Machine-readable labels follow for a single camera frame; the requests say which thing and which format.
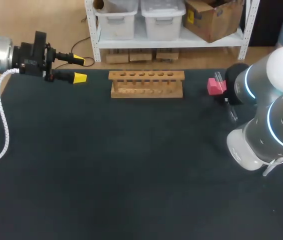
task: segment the white coiled cable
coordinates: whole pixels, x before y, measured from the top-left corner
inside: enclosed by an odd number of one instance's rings
[[[6,117],[5,117],[5,113],[4,113],[4,109],[3,109],[3,105],[2,105],[2,99],[1,99],[1,85],[2,85],[2,81],[4,80],[4,78],[7,75],[10,74],[19,74],[20,70],[18,68],[13,68],[13,69],[9,69],[7,71],[5,71],[1,76],[0,76],[0,116],[1,116],[1,120],[3,123],[3,129],[5,131],[5,145],[3,146],[3,149],[0,153],[0,159],[5,155],[7,149],[8,149],[8,145],[10,144],[10,133],[8,130],[8,125],[7,125],[7,121],[6,121]]]

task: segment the white metal shelf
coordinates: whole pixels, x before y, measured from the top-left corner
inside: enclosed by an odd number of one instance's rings
[[[143,18],[135,21],[135,38],[132,40],[107,40],[103,30],[96,27],[96,16],[93,10],[94,0],[85,0],[86,14],[91,37],[91,45],[96,62],[101,61],[100,49],[142,49],[142,48],[205,48],[205,47],[236,47],[241,46],[238,59],[245,59],[251,34],[254,27],[260,0],[246,0],[246,24],[244,33],[240,28],[237,32],[220,40],[208,43],[182,27],[180,38],[173,41],[152,41],[147,39],[146,25]]]
[[[180,37],[177,40],[153,41],[147,38],[146,23],[142,17],[135,19],[135,37],[132,40],[108,40],[101,30],[97,46],[100,49],[145,49],[145,48],[203,48],[203,47],[233,47],[243,44],[243,32],[237,32],[220,40],[208,43],[185,27],[181,27]]]

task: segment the robotic arm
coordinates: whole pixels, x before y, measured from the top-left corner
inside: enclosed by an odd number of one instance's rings
[[[86,82],[87,76],[84,74],[52,70],[55,59],[81,66],[85,64],[85,59],[72,53],[57,53],[46,43],[46,36],[46,33],[36,31],[34,43],[22,42],[20,46],[13,46],[10,38],[0,36],[0,74],[19,69],[20,74],[40,77],[47,82],[55,79],[70,84]]]
[[[222,85],[226,86],[222,97],[230,104],[257,105],[255,117],[227,136],[227,146],[247,170],[268,165],[265,176],[283,163],[283,47],[250,67],[231,66],[219,91]]]

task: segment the shelf post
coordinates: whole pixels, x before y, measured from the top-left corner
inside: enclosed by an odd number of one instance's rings
[[[247,14],[246,9],[246,22],[245,22],[245,30],[243,33],[243,41],[239,51],[238,60],[244,60],[248,45],[251,40],[251,35],[253,32],[253,27],[257,15],[258,6],[260,4],[260,0],[246,0],[246,8],[249,8],[249,13]]]
[[[87,14],[87,22],[89,27],[90,39],[91,39],[91,46],[93,51],[93,57],[95,62],[101,62],[101,51],[98,47],[98,41],[100,35],[97,31],[96,25],[96,16],[94,14],[94,7],[93,7],[94,0],[85,0],[85,8]]]

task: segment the power cord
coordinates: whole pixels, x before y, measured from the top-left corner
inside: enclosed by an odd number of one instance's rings
[[[74,50],[74,48],[77,46],[77,44],[79,44],[79,43],[81,43],[81,42],[83,42],[83,41],[85,41],[85,40],[88,40],[88,39],[90,39],[90,38],[91,38],[91,37],[89,36],[89,37],[86,37],[86,38],[84,38],[84,39],[79,40],[78,42],[76,42],[76,43],[71,47],[70,52],[73,53],[73,50]],[[95,59],[92,58],[92,57],[90,57],[90,56],[86,56],[86,57],[84,57],[84,59],[91,59],[91,60],[92,60],[92,64],[90,64],[90,65],[84,65],[83,67],[91,67],[92,65],[95,64]],[[64,63],[64,64],[62,64],[62,65],[59,65],[58,67],[55,68],[55,70],[56,70],[56,69],[59,69],[59,68],[62,67],[62,66],[68,65],[68,64],[69,64],[69,63]]]
[[[2,85],[2,81],[4,80],[4,78],[7,75],[10,74],[19,74],[20,70],[18,68],[13,68],[13,69],[9,69],[7,71],[5,71],[1,76],[0,76],[0,117],[1,117],[1,121],[3,124],[3,129],[5,132],[5,144],[3,146],[3,149],[0,153],[0,159],[5,155],[6,151],[8,150],[8,146],[10,144],[10,132],[8,130],[8,125],[7,125],[7,120],[5,117],[5,113],[4,113],[4,109],[3,109],[3,105],[2,105],[2,99],[1,99],[1,85]]]

